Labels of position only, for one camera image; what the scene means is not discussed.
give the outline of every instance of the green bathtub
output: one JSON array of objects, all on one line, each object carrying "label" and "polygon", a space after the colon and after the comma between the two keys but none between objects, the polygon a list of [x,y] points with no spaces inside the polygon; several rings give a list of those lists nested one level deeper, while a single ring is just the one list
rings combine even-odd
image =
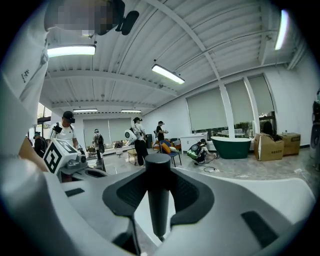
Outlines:
[{"label": "green bathtub", "polygon": [[246,158],[249,153],[251,139],[211,137],[213,145],[219,155],[224,159]]}]

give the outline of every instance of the floor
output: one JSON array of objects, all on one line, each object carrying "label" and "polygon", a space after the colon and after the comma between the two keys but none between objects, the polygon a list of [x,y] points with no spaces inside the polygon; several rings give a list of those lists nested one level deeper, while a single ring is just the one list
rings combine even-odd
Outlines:
[{"label": "floor", "polygon": [[[149,154],[155,154],[156,151],[148,149]],[[128,153],[122,155],[107,155],[103,157],[104,165],[107,174],[116,175],[123,172],[134,172],[141,167],[134,163],[134,158],[128,159]],[[303,148],[299,155],[285,156],[282,160],[274,161],[257,161],[253,153],[245,159],[214,159],[204,166],[196,166],[186,153],[181,155],[180,165],[179,158],[176,157],[175,163],[177,168],[187,169],[189,171],[208,174],[205,171],[210,171],[215,167],[216,172],[211,172],[210,175],[246,180],[278,180],[288,178],[300,178],[304,180],[311,188],[315,197],[320,194],[320,172],[315,171],[313,162],[309,157],[309,149]],[[144,234],[139,225],[137,225],[137,236],[141,251],[147,255],[152,255],[157,246]]]}]

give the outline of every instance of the window blind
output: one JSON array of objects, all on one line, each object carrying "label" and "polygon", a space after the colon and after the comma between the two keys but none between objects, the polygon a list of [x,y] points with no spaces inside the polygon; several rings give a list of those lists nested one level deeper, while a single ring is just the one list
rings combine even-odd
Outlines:
[{"label": "window blind", "polygon": [[109,119],[110,137],[112,142],[125,140],[125,130],[131,127],[130,118]]},{"label": "window blind", "polygon": [[84,119],[83,128],[86,147],[92,146],[95,129],[99,130],[105,144],[110,143],[108,119]]},{"label": "window blind", "polygon": [[220,89],[212,89],[187,99],[193,130],[227,127]]},{"label": "window blind", "polygon": [[254,120],[249,94],[243,80],[225,85],[229,96],[234,124]]},{"label": "window blind", "polygon": [[248,77],[258,112],[266,114],[275,111],[270,91],[263,75]]}]

